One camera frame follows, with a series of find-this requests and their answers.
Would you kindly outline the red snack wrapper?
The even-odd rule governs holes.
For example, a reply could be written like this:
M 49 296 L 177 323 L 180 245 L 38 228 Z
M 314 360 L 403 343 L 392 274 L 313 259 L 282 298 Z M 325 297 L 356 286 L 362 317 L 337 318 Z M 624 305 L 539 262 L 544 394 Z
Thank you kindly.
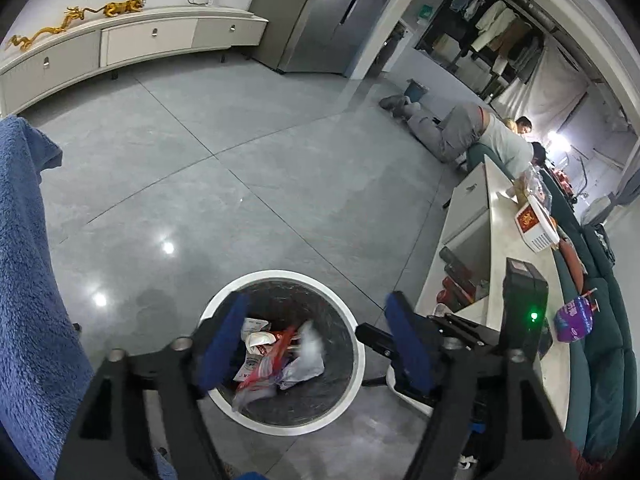
M 299 343 L 296 328 L 290 326 L 273 333 L 279 339 L 265 356 L 251 356 L 246 352 L 243 366 L 234 378 L 239 383 L 232 400 L 236 412 L 255 401 L 275 396 L 282 370 L 295 358 Z

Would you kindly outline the red white paper cup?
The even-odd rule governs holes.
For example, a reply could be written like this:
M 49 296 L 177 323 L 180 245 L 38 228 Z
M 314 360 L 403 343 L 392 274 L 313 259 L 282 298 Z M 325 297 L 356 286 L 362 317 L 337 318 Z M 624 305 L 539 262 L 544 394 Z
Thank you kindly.
M 265 356 L 279 337 L 270 330 L 270 322 L 260 318 L 246 318 L 241 328 L 241 340 L 251 356 Z

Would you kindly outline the white plastic bag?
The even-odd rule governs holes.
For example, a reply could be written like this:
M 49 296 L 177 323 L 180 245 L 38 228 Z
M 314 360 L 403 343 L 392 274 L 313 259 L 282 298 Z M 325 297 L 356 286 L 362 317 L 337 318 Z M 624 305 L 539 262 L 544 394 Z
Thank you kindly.
M 326 369 L 322 337 L 311 321 L 299 327 L 298 340 L 295 358 L 282 370 L 278 382 L 280 390 L 288 390 L 301 382 L 314 379 Z

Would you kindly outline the black round trash bin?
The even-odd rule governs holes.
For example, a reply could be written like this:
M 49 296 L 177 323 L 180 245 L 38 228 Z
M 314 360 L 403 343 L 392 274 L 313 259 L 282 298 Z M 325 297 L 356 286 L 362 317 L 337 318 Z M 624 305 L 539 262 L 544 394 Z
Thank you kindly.
M 241 426 L 273 437 L 335 422 L 355 400 L 366 368 L 349 307 L 313 278 L 269 270 L 224 286 L 201 319 L 220 315 L 234 292 L 247 302 L 244 320 L 228 372 L 209 399 Z

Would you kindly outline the purple snack bag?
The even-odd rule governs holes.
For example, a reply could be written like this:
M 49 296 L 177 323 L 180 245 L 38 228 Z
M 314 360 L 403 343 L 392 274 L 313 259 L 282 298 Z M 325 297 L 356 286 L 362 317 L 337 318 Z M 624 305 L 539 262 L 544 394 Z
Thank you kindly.
M 599 310 L 597 299 L 594 298 L 597 290 L 592 288 L 576 296 L 555 313 L 554 327 L 559 342 L 570 344 L 592 332 L 593 317 Z

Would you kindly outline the blue carpet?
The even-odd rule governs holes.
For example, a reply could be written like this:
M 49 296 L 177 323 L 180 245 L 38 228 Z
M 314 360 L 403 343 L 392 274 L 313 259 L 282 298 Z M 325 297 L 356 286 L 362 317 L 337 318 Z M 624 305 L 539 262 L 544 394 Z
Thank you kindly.
M 24 118 L 1 122 L 1 427 L 40 479 L 175 479 L 155 451 L 144 394 L 156 390 L 168 426 L 200 419 L 186 375 L 190 352 L 108 352 L 93 368 L 52 269 L 40 192 L 62 151 Z

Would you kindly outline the teal sofa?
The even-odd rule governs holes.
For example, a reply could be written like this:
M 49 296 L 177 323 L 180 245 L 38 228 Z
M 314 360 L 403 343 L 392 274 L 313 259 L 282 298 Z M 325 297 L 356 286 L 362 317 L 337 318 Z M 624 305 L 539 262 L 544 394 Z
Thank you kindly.
M 572 243 L 547 248 L 540 258 L 554 266 L 548 315 L 585 292 L 595 308 L 592 329 L 573 342 L 556 342 L 541 360 L 541 381 L 572 441 L 590 463 L 609 460 L 638 414 L 638 368 L 623 293 L 603 226 L 582 226 L 550 174 L 551 215 Z

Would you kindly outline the red white tissue box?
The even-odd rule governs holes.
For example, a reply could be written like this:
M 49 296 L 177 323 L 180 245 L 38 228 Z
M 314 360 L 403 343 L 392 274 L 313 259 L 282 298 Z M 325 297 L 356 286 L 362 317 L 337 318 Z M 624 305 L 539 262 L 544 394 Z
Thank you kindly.
M 560 236 L 554 220 L 535 197 L 526 198 L 514 221 L 525 245 L 533 252 L 542 252 L 559 244 Z

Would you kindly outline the white marble coffee table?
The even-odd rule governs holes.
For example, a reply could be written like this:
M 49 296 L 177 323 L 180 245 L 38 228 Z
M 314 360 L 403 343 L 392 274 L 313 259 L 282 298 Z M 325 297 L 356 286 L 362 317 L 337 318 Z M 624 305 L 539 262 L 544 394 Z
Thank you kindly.
M 570 348 L 551 337 L 540 356 L 538 336 L 564 299 L 552 249 L 534 252 L 523 240 L 512 181 L 486 159 L 452 192 L 437 250 L 448 248 L 472 272 L 488 281 L 488 294 L 461 309 L 462 318 L 498 332 L 509 344 L 522 342 L 562 426 L 570 404 Z

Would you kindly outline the child in yellow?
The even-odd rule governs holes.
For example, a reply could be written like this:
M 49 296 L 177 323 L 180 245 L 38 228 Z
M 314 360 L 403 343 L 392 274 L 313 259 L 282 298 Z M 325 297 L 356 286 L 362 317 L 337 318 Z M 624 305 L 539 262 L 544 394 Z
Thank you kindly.
M 506 118 L 504 123 L 511 131 L 520 136 L 526 136 L 533 130 L 533 123 L 526 116 L 521 116 L 518 119 Z

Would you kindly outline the kneeling person grey clothes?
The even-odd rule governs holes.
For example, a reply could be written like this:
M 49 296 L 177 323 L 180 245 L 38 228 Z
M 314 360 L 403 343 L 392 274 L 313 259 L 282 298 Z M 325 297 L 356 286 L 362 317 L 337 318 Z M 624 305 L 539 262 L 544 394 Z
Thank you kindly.
M 547 159 L 539 142 L 528 142 L 488 108 L 474 102 L 457 104 L 440 122 L 403 94 L 388 96 L 378 105 L 401 119 L 440 162 L 453 162 L 472 145 L 480 144 L 498 157 L 512 177 L 518 177 L 529 166 L 544 166 Z

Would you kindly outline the grey refrigerator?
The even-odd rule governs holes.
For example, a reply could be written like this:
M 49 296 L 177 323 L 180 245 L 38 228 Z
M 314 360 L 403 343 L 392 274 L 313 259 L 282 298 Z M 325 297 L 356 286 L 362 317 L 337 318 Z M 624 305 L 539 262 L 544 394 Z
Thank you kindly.
M 252 0 L 265 18 L 255 61 L 280 74 L 345 75 L 388 0 Z

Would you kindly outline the white TV console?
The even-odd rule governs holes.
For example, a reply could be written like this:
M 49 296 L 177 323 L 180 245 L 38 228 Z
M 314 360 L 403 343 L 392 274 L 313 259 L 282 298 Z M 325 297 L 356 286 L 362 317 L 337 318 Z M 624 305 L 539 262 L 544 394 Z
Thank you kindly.
M 1 115 L 110 70 L 191 52 L 256 47 L 268 21 L 248 11 L 168 6 L 98 18 L 1 60 Z

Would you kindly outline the golden dragon figurine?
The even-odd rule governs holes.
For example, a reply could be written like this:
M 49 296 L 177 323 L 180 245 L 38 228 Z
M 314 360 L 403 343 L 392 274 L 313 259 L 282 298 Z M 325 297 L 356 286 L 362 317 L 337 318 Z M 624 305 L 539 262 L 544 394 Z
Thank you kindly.
M 18 50 L 27 51 L 41 36 L 56 36 L 62 34 L 63 32 L 67 32 L 75 22 L 83 21 L 84 19 L 85 11 L 81 10 L 79 6 L 67 8 L 61 24 L 40 28 L 38 32 L 35 32 L 32 36 L 13 35 L 6 40 L 6 49 L 16 47 Z

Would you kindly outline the golden tiger figurine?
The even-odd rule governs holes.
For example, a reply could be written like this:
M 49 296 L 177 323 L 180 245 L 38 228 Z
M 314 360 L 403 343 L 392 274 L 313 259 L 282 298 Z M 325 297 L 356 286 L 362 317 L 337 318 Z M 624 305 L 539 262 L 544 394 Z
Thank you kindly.
M 111 1 L 105 3 L 99 9 L 83 8 L 82 13 L 103 14 L 107 18 L 114 18 L 122 14 L 141 12 L 145 6 L 145 0 Z

